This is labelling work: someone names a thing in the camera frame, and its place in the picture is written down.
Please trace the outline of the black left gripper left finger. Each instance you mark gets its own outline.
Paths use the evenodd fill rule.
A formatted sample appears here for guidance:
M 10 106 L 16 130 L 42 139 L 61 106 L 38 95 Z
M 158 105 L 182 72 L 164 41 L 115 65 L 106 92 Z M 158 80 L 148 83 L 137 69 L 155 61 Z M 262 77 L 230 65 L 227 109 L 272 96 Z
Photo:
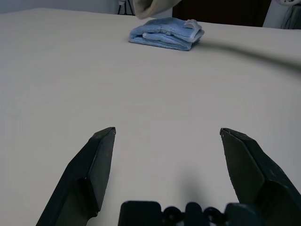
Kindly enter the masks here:
M 37 225 L 85 226 L 102 208 L 109 175 L 115 127 L 96 132 L 64 170 Z

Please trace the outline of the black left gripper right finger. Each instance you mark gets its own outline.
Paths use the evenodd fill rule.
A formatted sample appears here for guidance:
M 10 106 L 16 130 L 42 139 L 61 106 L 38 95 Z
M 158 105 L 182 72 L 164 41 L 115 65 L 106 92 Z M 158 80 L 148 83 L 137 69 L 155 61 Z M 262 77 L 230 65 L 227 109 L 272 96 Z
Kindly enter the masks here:
M 268 226 L 299 226 L 301 195 L 284 171 L 246 134 L 222 128 L 220 135 L 239 202 L 255 205 Z

